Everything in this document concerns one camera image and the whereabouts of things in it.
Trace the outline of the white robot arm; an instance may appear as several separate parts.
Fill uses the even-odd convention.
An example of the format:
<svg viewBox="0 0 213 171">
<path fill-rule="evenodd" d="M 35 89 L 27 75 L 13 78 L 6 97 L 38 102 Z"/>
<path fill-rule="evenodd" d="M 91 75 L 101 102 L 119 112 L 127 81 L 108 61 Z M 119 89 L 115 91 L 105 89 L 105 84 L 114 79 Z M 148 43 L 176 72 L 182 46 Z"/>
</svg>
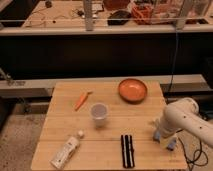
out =
<svg viewBox="0 0 213 171">
<path fill-rule="evenodd" d="M 182 98 L 167 104 L 157 124 L 161 139 L 173 136 L 184 129 L 213 148 L 213 124 L 198 117 L 199 106 L 192 98 Z"/>
</svg>

